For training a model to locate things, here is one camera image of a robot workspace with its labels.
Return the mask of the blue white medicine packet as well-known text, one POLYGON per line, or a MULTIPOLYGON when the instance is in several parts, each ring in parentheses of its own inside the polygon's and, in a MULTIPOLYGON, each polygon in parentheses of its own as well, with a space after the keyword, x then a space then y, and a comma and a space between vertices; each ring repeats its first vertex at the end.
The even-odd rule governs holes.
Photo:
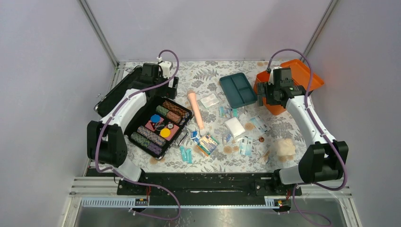
POLYGON ((259 131, 259 133, 264 134, 270 130, 270 127, 267 123, 259 116, 252 117, 250 122, 254 125, 254 127, 259 131))

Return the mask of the cream cotton ball clump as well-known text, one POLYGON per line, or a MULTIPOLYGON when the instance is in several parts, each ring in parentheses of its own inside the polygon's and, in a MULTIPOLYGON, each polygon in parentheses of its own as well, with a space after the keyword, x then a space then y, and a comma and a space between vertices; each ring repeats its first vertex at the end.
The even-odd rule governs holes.
POLYGON ((293 156, 296 154, 296 146, 292 139, 278 139, 275 141, 277 155, 280 157, 293 156))

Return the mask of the white gauze pad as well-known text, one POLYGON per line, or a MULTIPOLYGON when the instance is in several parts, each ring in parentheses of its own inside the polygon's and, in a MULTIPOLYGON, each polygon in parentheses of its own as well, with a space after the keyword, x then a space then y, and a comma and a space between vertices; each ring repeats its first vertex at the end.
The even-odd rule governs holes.
POLYGON ((228 128, 234 138, 239 137, 246 132, 245 128, 242 126, 237 117, 233 117, 225 121, 224 125, 228 128))

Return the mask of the clear gauze packet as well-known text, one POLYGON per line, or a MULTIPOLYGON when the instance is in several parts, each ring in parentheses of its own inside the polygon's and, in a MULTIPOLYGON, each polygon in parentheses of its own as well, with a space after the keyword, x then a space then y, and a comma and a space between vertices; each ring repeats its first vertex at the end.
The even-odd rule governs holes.
POLYGON ((200 102, 205 108, 210 108, 210 107, 220 103, 219 98, 214 93, 201 98, 200 102))

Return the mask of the cotton swab bundle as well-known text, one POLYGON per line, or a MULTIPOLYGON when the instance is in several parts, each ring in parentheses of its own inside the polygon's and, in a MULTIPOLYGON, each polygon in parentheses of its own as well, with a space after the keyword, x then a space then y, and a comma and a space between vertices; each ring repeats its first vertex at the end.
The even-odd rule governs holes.
POLYGON ((270 161, 270 154, 271 151, 268 150, 266 153, 264 153, 259 159, 258 159, 258 163, 260 165, 267 165, 270 161))

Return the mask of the colourful plaster box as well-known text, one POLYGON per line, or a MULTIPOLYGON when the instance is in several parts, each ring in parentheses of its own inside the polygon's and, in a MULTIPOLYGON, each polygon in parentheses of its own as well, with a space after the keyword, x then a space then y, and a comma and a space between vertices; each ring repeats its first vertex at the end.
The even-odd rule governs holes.
POLYGON ((218 146, 219 142, 210 133, 206 133, 197 142, 197 148, 206 156, 210 156, 218 146))

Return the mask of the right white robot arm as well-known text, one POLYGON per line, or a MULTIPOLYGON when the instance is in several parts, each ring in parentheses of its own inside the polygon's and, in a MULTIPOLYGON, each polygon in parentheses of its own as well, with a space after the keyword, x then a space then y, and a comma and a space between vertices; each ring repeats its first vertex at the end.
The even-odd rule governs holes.
POLYGON ((347 181, 345 162, 349 148, 344 141, 338 141, 324 127, 312 105, 308 92, 302 85, 296 85, 291 69, 275 67, 267 69, 268 82, 257 84, 258 106, 280 105, 297 123, 305 140, 307 150, 297 166, 274 172, 271 182, 274 193, 283 195, 290 185, 316 183, 343 179, 347 181))

